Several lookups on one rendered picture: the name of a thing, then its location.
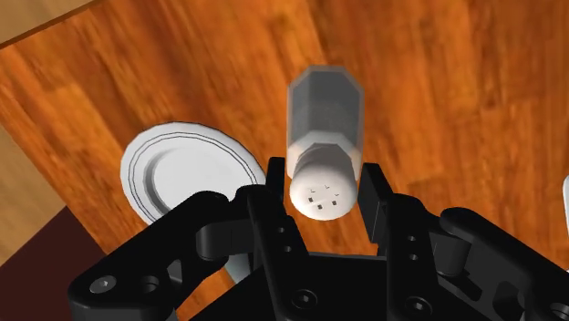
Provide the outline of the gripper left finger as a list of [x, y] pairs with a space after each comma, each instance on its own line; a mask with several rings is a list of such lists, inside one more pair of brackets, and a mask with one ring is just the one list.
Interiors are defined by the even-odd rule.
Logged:
[[234, 254], [253, 271], [189, 321], [319, 321], [310, 259], [283, 205], [284, 165], [272, 158], [264, 184], [233, 199], [198, 192], [102, 258], [69, 285], [73, 321], [179, 321], [176, 310]]

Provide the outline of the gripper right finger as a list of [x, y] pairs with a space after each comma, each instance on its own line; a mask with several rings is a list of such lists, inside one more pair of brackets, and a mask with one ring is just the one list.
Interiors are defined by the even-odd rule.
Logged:
[[387, 260], [388, 321], [569, 321], [569, 273], [482, 215], [435, 215], [362, 167], [358, 206]]

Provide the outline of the white and grey salt shaker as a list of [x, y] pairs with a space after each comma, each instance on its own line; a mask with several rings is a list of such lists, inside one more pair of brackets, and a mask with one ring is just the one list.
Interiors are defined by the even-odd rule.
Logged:
[[354, 207], [364, 136], [364, 90], [344, 67], [311, 66], [287, 89], [289, 197], [304, 216], [333, 221]]

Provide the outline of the white plate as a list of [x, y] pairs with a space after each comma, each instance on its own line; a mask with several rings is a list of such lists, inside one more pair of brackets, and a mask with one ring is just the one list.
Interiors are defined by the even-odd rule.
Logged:
[[129, 143], [120, 181], [131, 208], [152, 224], [196, 192], [219, 192], [231, 200], [242, 186], [264, 184], [265, 174], [254, 155], [223, 132], [169, 122]]

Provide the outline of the wooden table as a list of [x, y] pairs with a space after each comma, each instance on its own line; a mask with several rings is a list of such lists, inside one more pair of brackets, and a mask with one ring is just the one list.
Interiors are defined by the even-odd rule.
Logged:
[[396, 192], [569, 269], [569, 0], [98, 0], [0, 48], [0, 124], [112, 251], [144, 225], [120, 181], [140, 132], [201, 123], [266, 164], [324, 64], [364, 89], [363, 158]]

